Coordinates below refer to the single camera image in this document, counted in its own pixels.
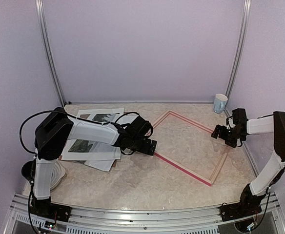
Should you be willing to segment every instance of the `mug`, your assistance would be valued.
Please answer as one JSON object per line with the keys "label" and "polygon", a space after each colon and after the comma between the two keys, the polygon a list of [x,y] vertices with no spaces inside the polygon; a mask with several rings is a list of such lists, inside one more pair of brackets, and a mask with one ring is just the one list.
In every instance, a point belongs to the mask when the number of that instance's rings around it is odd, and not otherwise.
{"label": "mug", "polygon": [[224,94],[216,94],[214,98],[213,111],[220,114],[225,109],[228,98]]}

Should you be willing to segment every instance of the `table surface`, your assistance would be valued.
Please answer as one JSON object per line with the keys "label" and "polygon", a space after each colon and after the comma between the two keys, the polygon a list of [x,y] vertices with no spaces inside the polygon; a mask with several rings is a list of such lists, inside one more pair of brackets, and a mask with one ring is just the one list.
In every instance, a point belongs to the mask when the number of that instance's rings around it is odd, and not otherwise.
{"label": "table surface", "polygon": [[[155,121],[165,111],[172,110],[211,129],[214,129],[216,124],[224,125],[226,118],[224,113],[214,113],[210,104],[83,104],[65,107],[68,113],[74,115],[78,110],[109,108],[139,112],[150,122]],[[187,138],[185,132],[163,135],[161,145],[171,145],[175,139],[183,142],[183,139]],[[186,154],[191,152],[191,147],[195,147],[197,152],[208,152],[206,146],[202,141],[194,140],[193,146],[189,146]],[[229,149],[226,161],[212,187],[158,157],[137,153],[132,156],[122,155],[110,172],[102,172],[74,162],[62,161],[61,164],[66,169],[66,176],[52,191],[52,201],[118,210],[169,210],[234,202],[240,199],[246,184],[255,178],[242,148]],[[29,186],[23,194],[28,193]]]}

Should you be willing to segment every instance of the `picture on paper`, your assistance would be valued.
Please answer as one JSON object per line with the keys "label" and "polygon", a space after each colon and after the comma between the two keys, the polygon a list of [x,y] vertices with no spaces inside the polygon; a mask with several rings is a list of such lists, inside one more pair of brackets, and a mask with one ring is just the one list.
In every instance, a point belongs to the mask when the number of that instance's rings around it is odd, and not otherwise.
{"label": "picture on paper", "polygon": [[89,153],[95,145],[94,141],[89,140],[76,140],[70,147],[68,152],[70,153]]}
{"label": "picture on paper", "polygon": [[119,113],[113,113],[113,114],[96,114],[92,121],[96,121],[96,122],[111,122],[114,120],[115,116],[119,115]]}

